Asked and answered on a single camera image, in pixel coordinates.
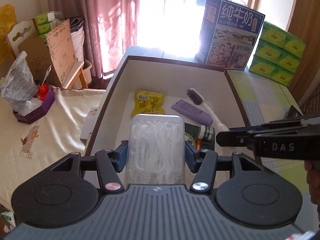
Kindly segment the person's hand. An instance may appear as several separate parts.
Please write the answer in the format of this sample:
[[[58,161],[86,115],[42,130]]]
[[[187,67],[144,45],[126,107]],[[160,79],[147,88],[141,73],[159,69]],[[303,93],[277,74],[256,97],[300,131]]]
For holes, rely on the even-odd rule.
[[[313,204],[320,204],[320,175],[318,171],[313,169],[311,161],[304,161],[304,168],[307,172],[306,182],[309,186],[309,193],[311,202]]]

